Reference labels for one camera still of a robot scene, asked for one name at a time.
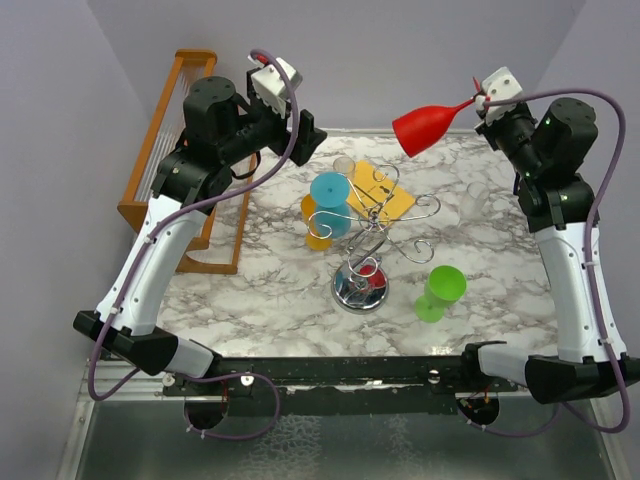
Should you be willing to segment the blue plastic wine glass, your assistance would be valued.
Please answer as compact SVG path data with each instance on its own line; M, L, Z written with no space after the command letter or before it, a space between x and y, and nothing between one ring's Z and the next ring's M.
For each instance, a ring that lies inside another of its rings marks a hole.
M347 199L350 185L336 172L318 175L311 183L310 195L315 203L313 224L320 237L338 239L351 228Z

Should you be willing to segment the red plastic wine glass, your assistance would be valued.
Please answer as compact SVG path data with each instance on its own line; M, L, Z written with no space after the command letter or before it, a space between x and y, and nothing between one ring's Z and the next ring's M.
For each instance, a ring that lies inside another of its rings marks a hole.
M416 108L392 121L396 140L409 158L414 158L436 144L448 131L455 117L483 93L481 83L473 78L476 92L456 106L428 105Z

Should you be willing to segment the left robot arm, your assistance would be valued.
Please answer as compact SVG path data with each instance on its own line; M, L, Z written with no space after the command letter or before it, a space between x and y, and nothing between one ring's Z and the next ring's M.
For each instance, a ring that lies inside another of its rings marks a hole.
M76 331L149 375L186 375L202 395L218 388L215 352L157 327L160 304L187 247L237 180L235 164L268 148L302 166L326 139L306 110L295 124L287 122L300 81L289 67L268 65L248 72L245 96L224 77L192 85L183 101L184 130L159 163L134 246L104 299L76 315Z

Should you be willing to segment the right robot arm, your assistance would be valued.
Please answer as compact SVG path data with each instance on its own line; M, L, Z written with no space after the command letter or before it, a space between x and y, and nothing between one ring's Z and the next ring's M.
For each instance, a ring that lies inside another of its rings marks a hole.
M616 329L601 267L599 215L578 170L598 135L595 110L564 97L536 121L520 101L498 118L478 110L476 127L519 176L516 195L539 248L557 318L557 353L533 354L503 341L472 343L459 378L481 391L495 378L529 389L541 404L600 398L639 381L639 361Z

